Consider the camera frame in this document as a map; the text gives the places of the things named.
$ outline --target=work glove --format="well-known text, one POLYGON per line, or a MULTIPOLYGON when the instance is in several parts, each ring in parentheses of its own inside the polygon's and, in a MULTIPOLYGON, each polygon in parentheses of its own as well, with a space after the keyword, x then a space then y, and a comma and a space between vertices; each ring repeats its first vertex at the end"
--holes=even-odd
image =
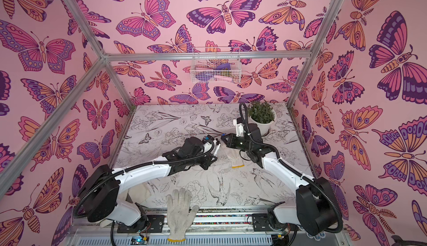
POLYGON ((220 147, 221 154, 227 156, 228 159, 232 162, 232 168, 240 168, 245 166, 243 160, 240 157, 238 149, 228 148, 224 142, 221 141, 220 147))
POLYGON ((169 194, 166 196, 167 201, 167 225, 170 227, 168 241, 182 242, 185 240, 185 231, 191 226, 199 206, 193 206, 189 210, 191 192, 181 188, 179 191, 173 191, 173 197, 169 194))

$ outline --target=table surface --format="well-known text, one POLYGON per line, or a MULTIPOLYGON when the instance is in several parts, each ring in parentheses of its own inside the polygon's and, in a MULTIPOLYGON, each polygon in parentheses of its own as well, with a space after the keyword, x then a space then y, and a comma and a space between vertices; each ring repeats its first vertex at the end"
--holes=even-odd
MULTIPOLYGON (((280 156, 302 172, 312 175, 285 103, 272 105, 277 120, 265 143, 277 147, 280 156)), ((219 138, 235 132, 233 119, 238 104, 143 105, 138 106, 115 163, 116 168, 148 162, 176 147, 188 137, 202 139, 207 134, 219 138)), ((232 169, 231 161, 220 154, 208 170, 192 167, 165 178, 147 182, 151 196, 142 203, 149 208, 165 208, 166 195, 186 188, 192 193, 191 205, 242 208, 270 206, 285 201, 295 204, 295 194, 277 177, 251 161, 232 169)))

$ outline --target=glove finger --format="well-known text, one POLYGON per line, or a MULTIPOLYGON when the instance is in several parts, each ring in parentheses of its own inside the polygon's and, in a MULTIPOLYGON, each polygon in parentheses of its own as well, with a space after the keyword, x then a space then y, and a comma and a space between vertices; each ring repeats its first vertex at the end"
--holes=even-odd
POLYGON ((179 190, 179 199, 178 199, 178 207, 184 209, 184 201, 185 201, 185 189, 181 188, 179 190))

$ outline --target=white wire basket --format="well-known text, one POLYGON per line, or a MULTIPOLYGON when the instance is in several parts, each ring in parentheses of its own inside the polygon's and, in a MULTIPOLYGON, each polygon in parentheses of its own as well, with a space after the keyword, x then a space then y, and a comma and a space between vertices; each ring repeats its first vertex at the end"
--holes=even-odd
POLYGON ((193 83, 232 82, 240 83, 242 64, 240 48, 194 47, 190 75, 193 83))

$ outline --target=pink butterfly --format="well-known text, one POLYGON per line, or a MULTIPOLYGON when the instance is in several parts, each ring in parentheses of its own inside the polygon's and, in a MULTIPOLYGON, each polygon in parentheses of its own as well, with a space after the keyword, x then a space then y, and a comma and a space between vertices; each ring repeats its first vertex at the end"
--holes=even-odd
MULTIPOLYGON (((70 36, 73 35, 77 29, 79 29, 79 33, 82 32, 80 30, 80 27, 77 24, 76 20, 74 19, 73 14, 68 9, 67 5, 64 3, 63 0, 61 0, 61 1, 62 1, 62 4, 64 5, 65 9, 67 10, 68 16, 71 18, 68 21, 68 35, 70 35, 70 36)), ((102 16, 102 15, 99 15, 97 13, 89 12, 88 7, 85 5, 85 3, 83 3, 82 0, 76 0, 76 2, 79 5, 79 8, 82 11, 83 15, 85 16, 86 20, 89 22, 91 30, 95 34, 95 36, 109 39, 110 38, 109 35, 105 34, 104 32, 102 32, 101 30, 99 30, 97 28, 94 28, 97 25, 93 22, 109 23, 109 22, 111 22, 111 20, 102 16)), ((82 43, 83 43, 83 47, 86 48, 86 45, 88 44, 88 40, 86 39, 84 34, 82 34, 82 43)))
POLYGON ((65 74, 65 61, 76 51, 74 44, 64 39, 51 40, 46 45, 43 41, 37 43, 27 32, 3 20, 0 30, 3 47, 18 52, 25 71, 40 71, 47 62, 52 72, 65 74))
POLYGON ((111 102, 108 102, 103 107, 103 101, 97 104, 96 100, 93 100, 93 105, 87 100, 83 99, 83 106, 88 111, 88 120, 92 121, 93 129, 97 129, 97 126, 102 126, 105 128, 106 120, 109 116, 109 110, 111 108, 111 102))
POLYGON ((221 5, 221 10, 212 7, 204 7, 195 9, 187 14, 187 18, 194 25, 201 28, 207 26, 207 32, 213 34, 215 32, 224 33, 227 24, 232 24, 232 19, 235 20, 239 27, 243 27, 246 22, 255 19, 253 12, 242 10, 256 10, 262 0, 233 0, 229 7, 226 6, 226 1, 221 5))
POLYGON ((289 93, 292 90, 292 86, 295 85, 296 79, 299 75, 298 66, 292 66, 288 72, 288 79, 283 79, 283 82, 273 83, 267 86, 267 89, 272 89, 274 92, 279 91, 281 93, 289 93))
POLYGON ((158 25, 168 28, 175 23, 175 20, 167 10, 168 0, 145 0, 144 8, 141 9, 141 16, 133 16, 123 19, 116 27, 120 34, 131 34, 136 37, 144 35, 145 37, 156 40, 160 36, 158 25))
POLYGON ((151 98, 147 94, 144 94, 144 90, 139 87, 134 90, 134 96, 131 94, 131 101, 134 105, 144 105, 145 103, 149 103, 151 98))
MULTIPOLYGON (((246 41, 251 45, 239 41, 239 40, 230 40, 228 46, 232 48, 232 51, 275 51, 276 50, 276 40, 279 38, 276 34, 273 33, 274 29, 266 27, 263 29, 258 36, 258 39, 255 43, 250 43, 248 39, 246 41)), ((252 62, 252 59, 241 59, 242 64, 247 65, 252 62)))
POLYGON ((350 73, 348 70, 350 68, 351 62, 353 61, 354 51, 347 51, 346 55, 341 55, 338 57, 336 61, 336 65, 334 65, 330 71, 328 72, 328 80, 335 81, 338 80, 334 87, 338 87, 334 94, 332 95, 332 100, 336 104, 342 104, 344 100, 350 104, 357 98, 363 94, 365 90, 362 85, 346 81, 345 76, 350 73))
POLYGON ((247 88, 251 85, 252 79, 261 86, 262 82, 260 78, 272 79, 277 77, 279 71, 276 71, 279 68, 280 63, 282 62, 282 58, 274 58, 271 59, 268 63, 266 63, 257 73, 257 68, 252 72, 252 75, 242 75, 240 83, 238 84, 239 88, 247 88))
POLYGON ((209 87, 207 86, 207 83, 196 83, 191 92, 188 92, 187 94, 174 95, 170 97, 169 100, 179 104, 199 104, 198 100, 207 100, 211 98, 207 93, 208 90, 209 87))
POLYGON ((117 113, 120 117, 129 114, 130 110, 123 100, 115 99, 114 105, 117 107, 117 113))
POLYGON ((175 90, 174 87, 176 85, 181 85, 181 81, 176 79, 178 78, 178 76, 175 73, 171 72, 170 68, 167 65, 162 65, 161 71, 163 73, 164 78, 157 71, 155 71, 155 73, 158 75, 159 78, 150 77, 152 80, 161 80, 161 81, 152 81, 152 82, 145 83, 145 85, 150 88, 158 88, 161 90, 167 88, 170 91, 174 91, 175 90))

